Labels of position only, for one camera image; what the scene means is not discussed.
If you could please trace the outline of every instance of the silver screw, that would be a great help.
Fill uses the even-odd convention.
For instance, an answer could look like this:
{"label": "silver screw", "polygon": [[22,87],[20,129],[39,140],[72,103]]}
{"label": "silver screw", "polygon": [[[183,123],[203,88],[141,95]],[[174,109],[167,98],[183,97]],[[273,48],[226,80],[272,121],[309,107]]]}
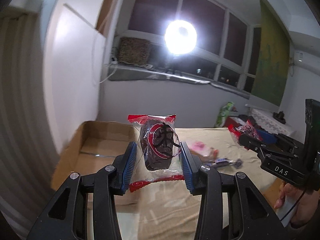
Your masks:
{"label": "silver screw", "polygon": [[78,177],[79,177],[79,174],[76,173],[76,172],[74,172],[74,173],[72,173],[72,174],[70,175],[70,179],[76,179],[76,178],[78,178]]}
{"label": "silver screw", "polygon": [[113,165],[108,165],[105,167],[106,171],[113,171],[115,167]]}
{"label": "silver screw", "polygon": [[239,178],[239,179],[244,179],[245,178],[245,174],[244,174],[244,172],[238,172],[237,173],[237,177]]}
{"label": "silver screw", "polygon": [[201,170],[203,170],[203,171],[209,171],[210,170],[210,166],[208,166],[208,165],[201,165]]}

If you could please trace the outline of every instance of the window pane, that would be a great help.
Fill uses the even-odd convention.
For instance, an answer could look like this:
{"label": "window pane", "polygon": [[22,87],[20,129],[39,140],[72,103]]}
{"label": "window pane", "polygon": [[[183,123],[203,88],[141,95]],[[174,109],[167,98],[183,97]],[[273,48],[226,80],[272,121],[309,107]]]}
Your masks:
{"label": "window pane", "polygon": [[240,74],[228,69],[225,66],[221,66],[220,74],[218,81],[236,87],[238,85],[238,81],[240,78]]}
{"label": "window pane", "polygon": [[152,44],[148,64],[153,65],[155,68],[164,68],[167,57],[167,47]]}
{"label": "window pane", "polygon": [[219,55],[224,13],[208,0],[183,0],[180,18],[195,27],[197,47]]}
{"label": "window pane", "polygon": [[247,25],[230,14],[229,30],[224,58],[242,65]]}
{"label": "window pane", "polygon": [[129,30],[164,35],[175,19],[178,0],[136,0]]}
{"label": "window pane", "polygon": [[253,87],[253,83],[254,83],[254,78],[247,77],[243,90],[251,93],[251,90],[252,90],[252,87]]}
{"label": "window pane", "polygon": [[170,68],[173,70],[210,79],[213,79],[216,67],[217,63],[193,55],[175,57],[170,64]]}
{"label": "window pane", "polygon": [[261,28],[254,28],[252,53],[251,53],[249,70],[248,70],[248,73],[252,75],[255,75],[257,72],[258,59],[259,59],[259,53],[260,53],[260,41],[261,41]]}

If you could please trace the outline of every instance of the cardboard box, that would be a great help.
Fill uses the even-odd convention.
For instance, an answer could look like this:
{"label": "cardboard box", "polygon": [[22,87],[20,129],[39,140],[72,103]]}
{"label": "cardboard box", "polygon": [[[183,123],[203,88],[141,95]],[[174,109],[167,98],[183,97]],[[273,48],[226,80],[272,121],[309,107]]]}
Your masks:
{"label": "cardboard box", "polygon": [[[129,124],[116,122],[87,121],[82,123],[73,135],[69,146],[61,153],[61,158],[52,176],[54,190],[62,185],[73,172],[81,175],[96,173],[116,156],[124,154],[128,143],[138,141],[139,132]],[[88,208],[92,208],[92,195],[88,197]],[[116,205],[136,204],[139,191],[124,196],[115,196]]]}

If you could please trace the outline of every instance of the window sill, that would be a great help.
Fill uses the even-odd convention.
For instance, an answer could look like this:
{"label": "window sill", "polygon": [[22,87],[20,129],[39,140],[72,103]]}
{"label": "window sill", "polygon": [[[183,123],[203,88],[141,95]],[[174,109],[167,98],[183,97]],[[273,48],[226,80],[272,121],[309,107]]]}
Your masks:
{"label": "window sill", "polygon": [[[110,65],[109,74],[111,74],[116,65]],[[117,65],[116,72],[109,77],[110,81],[136,81],[136,80],[158,80],[158,81],[173,81],[182,82],[188,84],[197,85],[211,85],[217,89],[221,89],[243,98],[249,99],[250,93],[239,90],[233,86],[223,84],[221,82],[213,81],[204,77],[199,77],[196,75],[178,72],[178,73],[163,73],[158,71],[152,71],[141,67],[131,67],[126,65]]]}

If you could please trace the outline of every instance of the ribbed blue pad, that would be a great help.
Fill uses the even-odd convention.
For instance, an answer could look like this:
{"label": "ribbed blue pad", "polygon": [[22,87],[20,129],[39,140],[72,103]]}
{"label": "ribbed blue pad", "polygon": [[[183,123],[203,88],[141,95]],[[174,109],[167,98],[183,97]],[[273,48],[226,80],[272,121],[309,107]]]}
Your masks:
{"label": "ribbed blue pad", "polygon": [[129,188],[131,176],[137,158],[137,144],[135,143],[131,149],[129,159],[123,171],[121,190],[126,191]]}
{"label": "ribbed blue pad", "polygon": [[189,163],[186,160],[186,156],[183,153],[181,153],[181,163],[182,163],[182,171],[183,171],[186,187],[190,192],[192,192],[194,190],[192,173],[189,167]]}

